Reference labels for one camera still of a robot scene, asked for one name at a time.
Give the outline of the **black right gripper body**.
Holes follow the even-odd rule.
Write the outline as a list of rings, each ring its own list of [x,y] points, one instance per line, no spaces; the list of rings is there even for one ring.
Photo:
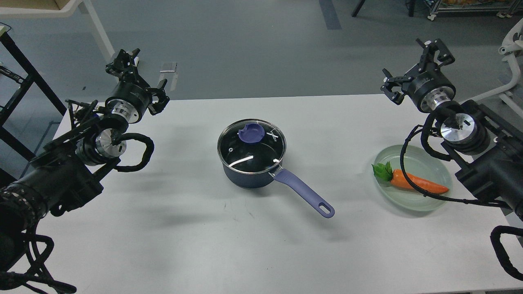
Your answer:
[[[456,95],[455,86],[437,66],[420,70],[413,67],[407,76],[411,77],[407,95],[420,112],[430,113],[443,102],[451,101]]]

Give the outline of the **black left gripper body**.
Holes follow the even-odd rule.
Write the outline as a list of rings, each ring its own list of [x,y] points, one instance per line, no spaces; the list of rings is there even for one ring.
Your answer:
[[[120,115],[127,123],[138,123],[148,106],[152,96],[132,82],[120,81],[106,99],[105,107],[111,114]]]

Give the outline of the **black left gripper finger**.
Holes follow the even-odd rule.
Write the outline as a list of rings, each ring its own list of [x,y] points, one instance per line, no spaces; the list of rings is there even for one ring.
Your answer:
[[[162,79],[158,83],[157,87],[146,88],[146,93],[148,93],[151,96],[151,98],[157,98],[156,102],[151,102],[148,106],[148,110],[150,114],[153,116],[160,114],[170,101],[170,97],[165,93],[165,86],[167,83],[167,79]]]
[[[118,84],[130,82],[134,85],[140,85],[140,75],[136,61],[139,52],[139,48],[131,52],[121,49],[113,61],[106,65],[106,73],[114,76]]]

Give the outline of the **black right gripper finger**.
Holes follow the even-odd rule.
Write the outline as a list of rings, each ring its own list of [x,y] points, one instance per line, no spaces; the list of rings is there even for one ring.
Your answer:
[[[383,85],[380,88],[381,91],[394,104],[402,104],[406,95],[406,91],[403,90],[403,86],[410,84],[413,80],[413,76],[403,75],[393,77],[392,74],[385,68],[382,69],[382,72],[385,75],[385,78]]]
[[[439,38],[428,41],[421,41],[421,39],[417,38],[416,42],[423,49],[420,61],[416,65],[418,73],[438,71],[442,67],[451,65],[456,61],[453,54]]]

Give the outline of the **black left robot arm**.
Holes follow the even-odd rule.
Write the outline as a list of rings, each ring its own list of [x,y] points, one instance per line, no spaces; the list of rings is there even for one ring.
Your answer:
[[[118,79],[103,106],[67,100],[71,130],[47,143],[30,161],[33,170],[1,189],[1,289],[43,283],[58,294],[76,288],[56,281],[45,266],[54,241],[36,233],[47,214],[61,216],[83,207],[103,191],[101,180],[112,170],[136,172],[151,160],[154,142],[129,133],[146,111],[161,113],[169,102],[168,80],[150,86],[138,72],[140,49],[120,50],[106,72]]]

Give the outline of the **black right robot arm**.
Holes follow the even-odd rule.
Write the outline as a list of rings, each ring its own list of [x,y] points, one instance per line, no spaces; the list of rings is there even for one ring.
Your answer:
[[[523,214],[522,132],[486,105],[472,99],[458,103],[456,88],[442,72],[455,58],[441,39],[421,41],[420,61],[404,75],[385,75],[381,91],[400,105],[408,96],[417,110],[427,114],[404,141],[400,171],[407,184],[430,198],[510,209],[519,219]],[[420,133],[423,149],[433,158],[454,161],[460,170],[456,178],[474,199],[437,195],[413,182],[404,168],[404,155],[415,134]]]

